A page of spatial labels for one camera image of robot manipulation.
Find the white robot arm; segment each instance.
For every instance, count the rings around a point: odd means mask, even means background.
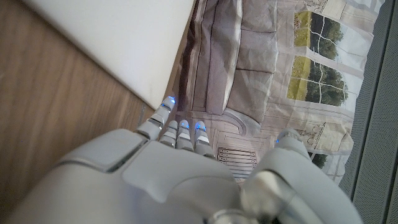
[[[171,121],[156,141],[174,104],[166,98],[135,133],[111,131],[64,156],[7,223],[361,223],[293,129],[239,189],[203,122],[191,139],[187,121]]]

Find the green grass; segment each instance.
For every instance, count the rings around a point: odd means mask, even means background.
[[[294,22],[300,25],[294,30],[294,46],[295,47],[310,47],[311,36],[311,12],[304,11],[294,14]]]
[[[308,79],[310,76],[311,59],[296,56],[293,62],[292,77]],[[307,95],[307,81],[299,79],[290,79],[287,90],[287,98],[293,100],[305,101]]]

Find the wooden surface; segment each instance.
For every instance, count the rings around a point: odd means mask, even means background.
[[[152,113],[23,3],[0,0],[0,221],[68,151]]]

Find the tree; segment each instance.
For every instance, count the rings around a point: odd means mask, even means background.
[[[321,85],[320,92],[319,84],[308,82],[305,101],[314,103],[319,103],[320,101],[320,103],[323,104],[340,106],[348,97],[346,92],[347,86],[343,81],[343,76],[337,70],[313,62],[308,79],[326,85]]]
[[[316,154],[312,159],[312,163],[319,167],[319,169],[322,169],[322,167],[325,166],[326,157],[328,157],[328,155]]]
[[[340,31],[340,23],[313,12],[311,14],[311,31],[313,33],[310,36],[310,49],[328,59],[334,60],[338,55],[335,44],[343,38],[343,33]]]

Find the printed window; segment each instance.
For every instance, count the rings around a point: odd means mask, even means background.
[[[370,42],[355,30],[317,13],[294,14],[294,46],[363,70]]]
[[[362,80],[315,63],[303,56],[295,56],[287,98],[355,111],[356,97]]]

